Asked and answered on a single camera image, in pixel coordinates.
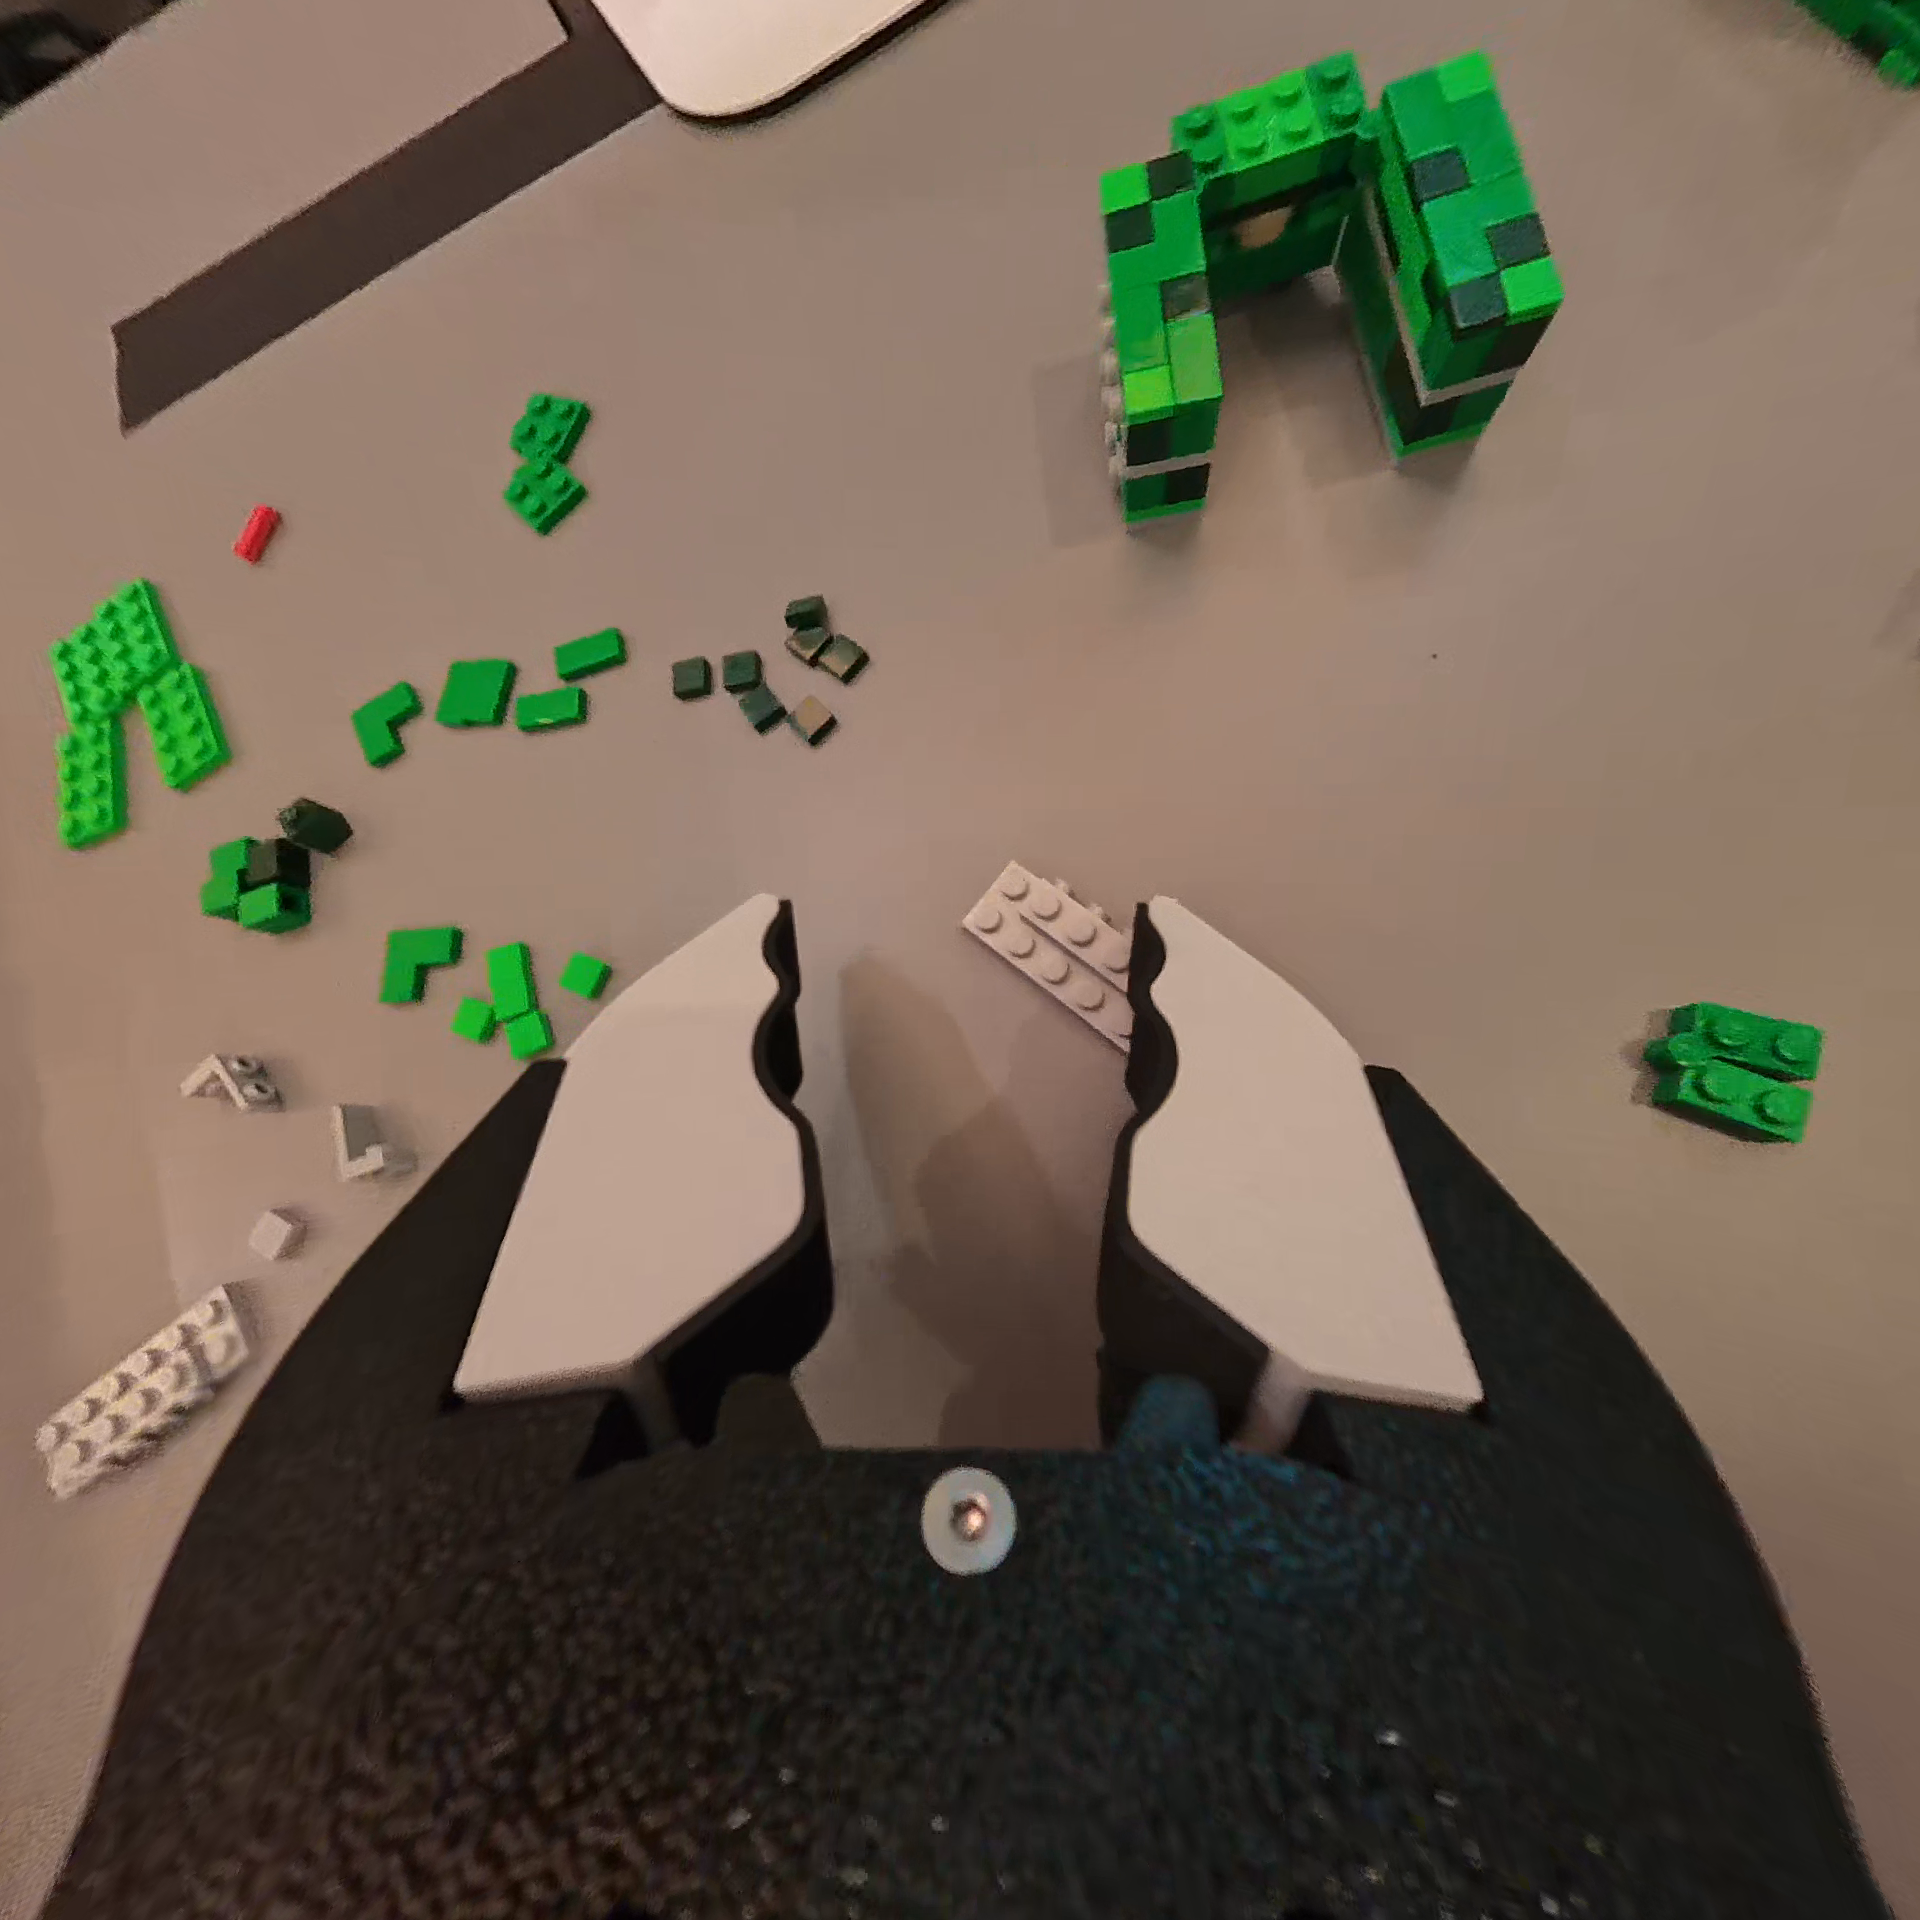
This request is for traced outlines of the large green square plate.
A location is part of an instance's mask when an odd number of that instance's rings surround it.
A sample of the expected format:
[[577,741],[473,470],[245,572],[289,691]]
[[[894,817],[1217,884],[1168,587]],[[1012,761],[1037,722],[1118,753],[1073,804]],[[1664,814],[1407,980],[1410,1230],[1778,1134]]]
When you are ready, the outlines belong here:
[[50,646],[63,721],[114,718],[181,661],[157,587],[133,578]]

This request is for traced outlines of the grey desk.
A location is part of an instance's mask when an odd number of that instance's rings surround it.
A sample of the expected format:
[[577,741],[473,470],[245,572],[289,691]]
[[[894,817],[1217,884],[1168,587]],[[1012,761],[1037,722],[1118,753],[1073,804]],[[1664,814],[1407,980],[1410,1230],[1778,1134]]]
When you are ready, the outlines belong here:
[[[958,4],[790,110],[653,110],[122,436],[112,325],[532,59],[537,4],[172,12],[5,122],[5,1916],[85,1810],[133,1643],[256,1378],[95,1495],[32,1428],[253,1281],[258,1371],[512,1082],[376,1004],[389,927],[634,977],[797,908],[848,1446],[1095,1436],[1119,1060],[958,925],[1008,857],[1177,897],[1428,1098],[1716,1453],[1916,1916],[1916,94],[1794,4]],[[1391,467],[1313,291],[1223,326],[1208,505],[1097,458],[1097,174],[1352,49],[1474,49],[1568,299],[1466,451]],[[532,393],[586,501],[502,501]],[[256,502],[281,529],[256,566]],[[150,580],[230,761],[57,833],[50,646]],[[818,591],[871,669],[790,662]],[[434,721],[448,662],[621,628],[580,727]],[[766,655],[838,730],[676,703]],[[412,681],[404,753],[352,710]],[[200,914],[309,797],[311,924]],[[1823,1031],[1800,1143],[1650,1103],[1719,1001]],[[279,1111],[181,1098],[252,1053]],[[343,1185],[329,1109],[415,1173]],[[262,1210],[296,1258],[258,1262]]]

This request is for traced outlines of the grey stacked studded plate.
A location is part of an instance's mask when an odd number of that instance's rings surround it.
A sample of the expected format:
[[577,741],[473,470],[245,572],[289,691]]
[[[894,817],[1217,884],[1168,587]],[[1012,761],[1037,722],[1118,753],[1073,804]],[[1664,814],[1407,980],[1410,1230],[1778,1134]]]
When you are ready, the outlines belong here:
[[156,1451],[246,1359],[242,1315],[228,1286],[212,1286],[37,1428],[55,1499],[77,1497]]

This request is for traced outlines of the green brick arch model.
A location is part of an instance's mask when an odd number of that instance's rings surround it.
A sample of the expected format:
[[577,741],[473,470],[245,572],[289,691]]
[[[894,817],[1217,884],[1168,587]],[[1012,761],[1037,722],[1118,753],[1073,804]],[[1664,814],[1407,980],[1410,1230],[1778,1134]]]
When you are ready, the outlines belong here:
[[1124,526],[1208,501],[1217,318],[1335,277],[1391,459],[1476,442],[1564,303],[1481,50],[1368,95],[1354,55],[1177,111],[1097,181],[1101,442]]

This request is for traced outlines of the green narrow stud plate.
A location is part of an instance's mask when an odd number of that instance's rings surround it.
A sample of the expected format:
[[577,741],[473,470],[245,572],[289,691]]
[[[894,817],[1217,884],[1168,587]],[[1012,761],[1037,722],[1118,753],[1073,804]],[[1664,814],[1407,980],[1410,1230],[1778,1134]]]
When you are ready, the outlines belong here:
[[1810,1084],[1821,1065],[1823,1031],[1719,1001],[1689,1001],[1665,1014],[1665,1031],[1645,1045],[1645,1060],[1665,1069],[1735,1065],[1773,1082]]
[[1672,1063],[1655,1071],[1650,1103],[1730,1137],[1799,1146],[1813,1111],[1813,1087],[1738,1063]]

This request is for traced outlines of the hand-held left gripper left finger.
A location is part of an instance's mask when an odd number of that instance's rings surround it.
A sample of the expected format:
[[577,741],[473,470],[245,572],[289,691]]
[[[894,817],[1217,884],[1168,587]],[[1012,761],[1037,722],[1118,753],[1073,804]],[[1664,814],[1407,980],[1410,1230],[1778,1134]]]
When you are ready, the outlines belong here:
[[454,1395],[615,1389],[703,1445],[735,1380],[792,1375],[831,1317],[797,1001],[792,905],[752,897],[572,1042]]

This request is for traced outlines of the white rounded board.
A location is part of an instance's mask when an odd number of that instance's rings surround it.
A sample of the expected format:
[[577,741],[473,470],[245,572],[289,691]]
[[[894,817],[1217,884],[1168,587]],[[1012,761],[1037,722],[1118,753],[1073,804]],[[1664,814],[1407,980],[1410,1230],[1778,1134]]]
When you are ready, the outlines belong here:
[[615,42],[681,117],[769,111],[909,33],[941,2],[593,2]]

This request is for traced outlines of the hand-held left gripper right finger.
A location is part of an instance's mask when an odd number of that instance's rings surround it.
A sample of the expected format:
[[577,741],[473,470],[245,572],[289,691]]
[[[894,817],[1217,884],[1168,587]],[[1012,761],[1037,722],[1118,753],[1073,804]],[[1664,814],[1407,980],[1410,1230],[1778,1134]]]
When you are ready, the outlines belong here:
[[1173,897],[1136,908],[1133,1035],[1097,1253],[1097,1418],[1200,1383],[1279,1453],[1316,1396],[1482,1401],[1358,1049]]

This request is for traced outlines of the green two-by-four plate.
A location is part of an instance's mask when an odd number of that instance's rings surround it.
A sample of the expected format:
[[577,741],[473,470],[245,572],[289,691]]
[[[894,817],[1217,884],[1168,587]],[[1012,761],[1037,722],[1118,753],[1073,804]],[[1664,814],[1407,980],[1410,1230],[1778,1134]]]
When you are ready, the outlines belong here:
[[136,691],[135,702],[166,789],[185,794],[226,769],[230,745],[223,721],[196,666],[166,662]]
[[110,843],[128,830],[128,713],[136,695],[69,718],[57,741],[57,833],[69,850]]

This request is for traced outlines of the grey studded plate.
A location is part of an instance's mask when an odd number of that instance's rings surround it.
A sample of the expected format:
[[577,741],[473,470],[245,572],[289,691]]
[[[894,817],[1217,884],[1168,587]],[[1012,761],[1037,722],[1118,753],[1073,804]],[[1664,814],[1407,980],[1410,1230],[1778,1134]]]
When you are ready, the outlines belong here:
[[1118,1051],[1128,1051],[1133,935],[1097,902],[1010,860],[964,914],[962,930]]
[[212,1286],[37,1428],[55,1499],[77,1497],[156,1451],[246,1359],[242,1315],[228,1286]]

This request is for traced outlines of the pile of dark green tiles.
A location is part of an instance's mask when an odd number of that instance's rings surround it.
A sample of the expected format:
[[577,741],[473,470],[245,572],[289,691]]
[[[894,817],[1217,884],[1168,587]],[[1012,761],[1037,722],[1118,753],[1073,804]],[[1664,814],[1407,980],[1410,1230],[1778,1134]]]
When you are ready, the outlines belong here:
[[[783,654],[816,677],[848,687],[873,666],[868,649],[837,628],[822,594],[807,591],[783,603]],[[666,667],[666,691],[676,703],[700,703],[714,698],[730,700],[757,737],[776,730],[792,734],[808,750],[818,750],[838,730],[838,716],[820,692],[804,692],[788,702],[769,681],[766,655],[738,649],[719,658],[684,655]]]

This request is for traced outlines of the black tape strip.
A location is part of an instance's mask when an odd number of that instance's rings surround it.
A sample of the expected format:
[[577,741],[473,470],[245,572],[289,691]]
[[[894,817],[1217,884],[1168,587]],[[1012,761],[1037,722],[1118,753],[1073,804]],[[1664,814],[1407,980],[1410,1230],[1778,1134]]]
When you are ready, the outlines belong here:
[[129,435],[660,106],[607,6],[322,198],[112,326]]

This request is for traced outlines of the green plates at edge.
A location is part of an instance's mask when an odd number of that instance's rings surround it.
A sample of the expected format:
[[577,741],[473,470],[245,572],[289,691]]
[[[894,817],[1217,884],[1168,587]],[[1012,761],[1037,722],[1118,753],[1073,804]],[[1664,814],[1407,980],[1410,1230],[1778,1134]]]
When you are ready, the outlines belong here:
[[1918,87],[1918,2],[1796,2],[1896,90]]

